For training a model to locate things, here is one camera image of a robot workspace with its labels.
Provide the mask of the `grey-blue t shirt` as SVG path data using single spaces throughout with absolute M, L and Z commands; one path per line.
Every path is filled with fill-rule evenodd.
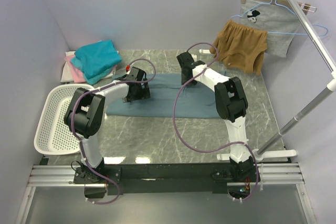
M 150 98 L 132 102 L 116 100 L 107 107 L 106 114 L 171 118 L 173 104 L 181 86 L 179 73 L 157 73 L 149 82 Z M 196 119 L 219 118 L 214 92 L 202 83 L 186 87 L 178 96 L 175 116 Z

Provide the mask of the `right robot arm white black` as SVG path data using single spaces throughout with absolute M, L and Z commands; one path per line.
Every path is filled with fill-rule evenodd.
M 202 61 L 195 61 L 189 52 L 177 57 L 181 67 L 181 92 L 189 84 L 201 83 L 214 92 L 215 107 L 218 115 L 227 127 L 232 180 L 241 182 L 254 167 L 254 160 L 247 146 L 245 128 L 248 102 L 241 81 L 238 77 L 229 78 L 209 68 Z

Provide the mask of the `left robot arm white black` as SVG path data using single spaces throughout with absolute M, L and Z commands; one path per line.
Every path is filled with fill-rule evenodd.
M 131 102 L 150 98 L 146 72 L 131 67 L 123 76 L 95 90 L 77 88 L 64 117 L 64 123 L 79 140 L 81 164 L 88 167 L 91 182 L 104 179 L 104 161 L 98 145 L 98 131 L 107 106 L 114 101 Z

